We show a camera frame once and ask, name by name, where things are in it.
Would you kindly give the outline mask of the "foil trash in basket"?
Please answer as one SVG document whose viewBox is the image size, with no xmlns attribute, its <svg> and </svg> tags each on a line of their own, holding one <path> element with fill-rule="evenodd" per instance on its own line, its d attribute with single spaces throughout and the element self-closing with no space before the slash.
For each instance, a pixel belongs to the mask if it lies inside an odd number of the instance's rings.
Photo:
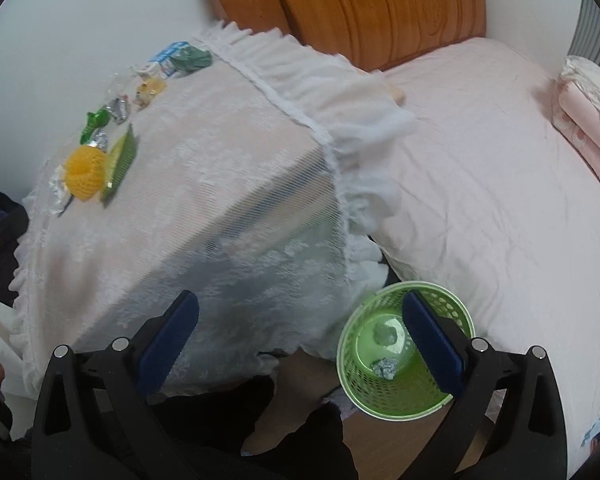
<svg viewBox="0 0 600 480">
<path fill-rule="evenodd" d="M 372 371 L 378 378 L 393 380 L 399 369 L 399 360 L 396 358 L 383 358 L 373 362 Z"/>
</svg>

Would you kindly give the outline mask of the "yellow foam fruit net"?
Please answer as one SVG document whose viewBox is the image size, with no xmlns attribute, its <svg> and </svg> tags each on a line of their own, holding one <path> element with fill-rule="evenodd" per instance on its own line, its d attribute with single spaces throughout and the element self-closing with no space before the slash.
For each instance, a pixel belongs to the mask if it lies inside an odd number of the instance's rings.
<svg viewBox="0 0 600 480">
<path fill-rule="evenodd" d="M 64 163 L 65 185 L 81 202 L 87 202 L 105 185 L 106 154 L 94 146 L 81 145 Z"/>
</svg>

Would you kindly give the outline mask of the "green yellow snack bag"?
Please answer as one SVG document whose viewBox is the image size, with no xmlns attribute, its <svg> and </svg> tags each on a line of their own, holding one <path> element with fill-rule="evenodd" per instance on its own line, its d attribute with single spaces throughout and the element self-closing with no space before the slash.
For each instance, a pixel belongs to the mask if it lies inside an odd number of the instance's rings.
<svg viewBox="0 0 600 480">
<path fill-rule="evenodd" d="M 117 140 L 108 153 L 105 164 L 105 182 L 100 201 L 107 205 L 114 198 L 137 154 L 137 140 L 132 125 Z"/>
</svg>

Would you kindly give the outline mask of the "folded pink blanket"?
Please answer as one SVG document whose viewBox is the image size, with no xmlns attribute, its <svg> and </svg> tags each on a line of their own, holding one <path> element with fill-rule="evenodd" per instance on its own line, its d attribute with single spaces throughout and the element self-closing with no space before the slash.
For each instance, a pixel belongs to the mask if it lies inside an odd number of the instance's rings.
<svg viewBox="0 0 600 480">
<path fill-rule="evenodd" d="M 566 57 L 553 91 L 552 124 L 600 181 L 600 66 Z"/>
</svg>

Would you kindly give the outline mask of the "white paper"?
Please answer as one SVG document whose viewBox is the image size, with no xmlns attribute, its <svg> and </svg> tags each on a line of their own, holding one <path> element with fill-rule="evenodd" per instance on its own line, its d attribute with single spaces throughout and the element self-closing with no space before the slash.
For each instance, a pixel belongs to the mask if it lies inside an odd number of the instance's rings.
<svg viewBox="0 0 600 480">
<path fill-rule="evenodd" d="M 65 182 L 66 170 L 65 167 L 59 165 L 55 168 L 50 177 L 50 213 L 55 216 L 61 216 L 70 206 L 73 195 L 68 189 Z"/>
</svg>

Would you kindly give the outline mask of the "pink bed sheet mattress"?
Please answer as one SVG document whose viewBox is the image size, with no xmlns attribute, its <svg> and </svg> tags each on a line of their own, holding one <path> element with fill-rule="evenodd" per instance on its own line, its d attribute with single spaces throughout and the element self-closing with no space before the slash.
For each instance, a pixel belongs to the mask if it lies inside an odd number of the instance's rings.
<svg viewBox="0 0 600 480">
<path fill-rule="evenodd" d="M 576 471 L 600 414 L 600 181 L 550 121 L 553 78 L 484 38 L 386 76 L 417 127 L 394 144 L 400 207 L 376 242 L 400 278 L 454 292 L 495 348 L 547 350 Z"/>
</svg>

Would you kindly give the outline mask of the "small silver foil ball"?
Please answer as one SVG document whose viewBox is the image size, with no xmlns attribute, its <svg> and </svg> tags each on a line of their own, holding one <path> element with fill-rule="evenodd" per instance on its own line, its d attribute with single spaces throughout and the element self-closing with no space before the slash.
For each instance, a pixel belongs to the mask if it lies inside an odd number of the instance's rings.
<svg viewBox="0 0 600 480">
<path fill-rule="evenodd" d="M 98 148 L 103 153 L 106 153 L 108 151 L 108 136 L 106 131 L 103 128 L 95 130 L 87 145 L 91 148 Z"/>
</svg>

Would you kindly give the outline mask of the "yellow cartoon snack wrapper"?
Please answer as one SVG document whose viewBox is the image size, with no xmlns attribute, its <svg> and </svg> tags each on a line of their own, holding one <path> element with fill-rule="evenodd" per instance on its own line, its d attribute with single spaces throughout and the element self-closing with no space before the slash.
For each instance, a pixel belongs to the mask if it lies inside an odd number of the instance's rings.
<svg viewBox="0 0 600 480">
<path fill-rule="evenodd" d="M 158 94 L 166 88 L 166 81 L 158 76 L 140 76 L 136 87 L 134 103 L 139 108 L 148 107 Z"/>
</svg>

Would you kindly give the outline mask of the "green plastic waste basket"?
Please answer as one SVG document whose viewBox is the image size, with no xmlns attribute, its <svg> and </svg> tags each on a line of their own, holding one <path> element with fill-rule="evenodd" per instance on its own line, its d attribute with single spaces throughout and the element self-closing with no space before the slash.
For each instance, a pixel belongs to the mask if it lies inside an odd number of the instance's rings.
<svg viewBox="0 0 600 480">
<path fill-rule="evenodd" d="M 366 299 L 350 316 L 337 349 L 341 388 L 361 412 L 386 422 L 410 422 L 434 414 L 452 400 L 439 390 L 402 321 L 403 296 L 417 290 L 432 310 L 452 320 L 468 337 L 476 334 L 463 301 L 446 288 L 423 281 L 399 282 Z M 393 380 L 378 378 L 372 364 L 399 360 Z"/>
</svg>

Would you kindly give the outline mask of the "white lace table cover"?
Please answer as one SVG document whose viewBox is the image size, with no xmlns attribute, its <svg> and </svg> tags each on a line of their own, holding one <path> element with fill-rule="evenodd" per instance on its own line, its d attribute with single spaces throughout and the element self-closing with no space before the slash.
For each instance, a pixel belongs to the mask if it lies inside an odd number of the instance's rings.
<svg viewBox="0 0 600 480">
<path fill-rule="evenodd" d="M 391 149 L 416 126 L 388 79 L 275 29 L 219 24 L 196 45 L 212 64 L 132 117 L 136 156 L 110 202 L 61 208 L 59 157 L 24 202 L 10 340 L 27 396 L 58 344 L 131 336 L 183 290 L 200 318 L 172 390 L 266 374 L 277 353 L 332 359 L 384 284 L 372 235 L 400 204 Z"/>
</svg>

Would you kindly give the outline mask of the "dark green white wrapper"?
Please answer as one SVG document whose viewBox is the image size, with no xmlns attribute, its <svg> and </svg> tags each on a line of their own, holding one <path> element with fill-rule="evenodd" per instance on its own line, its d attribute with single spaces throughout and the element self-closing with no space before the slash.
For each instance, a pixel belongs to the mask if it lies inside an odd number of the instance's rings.
<svg viewBox="0 0 600 480">
<path fill-rule="evenodd" d="M 212 65 L 213 58 L 209 51 L 189 46 L 171 58 L 176 71 L 191 74 Z"/>
</svg>

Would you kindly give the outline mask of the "clear plastic bottle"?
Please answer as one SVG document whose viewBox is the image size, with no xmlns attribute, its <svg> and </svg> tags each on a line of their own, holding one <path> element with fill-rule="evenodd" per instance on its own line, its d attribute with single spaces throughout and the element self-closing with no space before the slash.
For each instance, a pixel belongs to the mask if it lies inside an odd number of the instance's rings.
<svg viewBox="0 0 600 480">
<path fill-rule="evenodd" d="M 120 72 L 114 74 L 109 90 L 114 93 L 123 93 L 132 84 L 137 87 L 149 79 L 153 71 L 154 66 L 152 64 L 145 64 L 144 66 L 131 65 L 125 70 L 120 70 Z"/>
</svg>

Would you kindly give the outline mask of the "blue white milk carton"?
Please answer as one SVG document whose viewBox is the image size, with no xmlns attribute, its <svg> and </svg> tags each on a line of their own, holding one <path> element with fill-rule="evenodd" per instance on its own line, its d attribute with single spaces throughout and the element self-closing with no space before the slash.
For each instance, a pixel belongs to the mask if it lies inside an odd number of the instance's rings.
<svg viewBox="0 0 600 480">
<path fill-rule="evenodd" d="M 187 41 L 175 41 L 162 49 L 148 60 L 148 66 L 152 70 L 156 70 L 163 78 L 169 78 L 176 72 L 176 68 L 171 60 L 172 56 L 176 55 L 181 50 L 189 47 Z"/>
</svg>

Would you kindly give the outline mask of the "silver red foil wrapper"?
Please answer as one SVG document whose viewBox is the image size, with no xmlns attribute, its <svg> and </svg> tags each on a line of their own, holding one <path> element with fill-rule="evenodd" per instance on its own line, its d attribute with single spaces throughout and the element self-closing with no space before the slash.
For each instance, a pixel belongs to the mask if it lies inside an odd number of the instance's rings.
<svg viewBox="0 0 600 480">
<path fill-rule="evenodd" d="M 110 118 L 117 125 L 121 125 L 124 122 L 126 122 L 130 117 L 130 99 L 126 94 L 119 94 L 106 105 L 106 109 L 108 110 Z"/>
</svg>

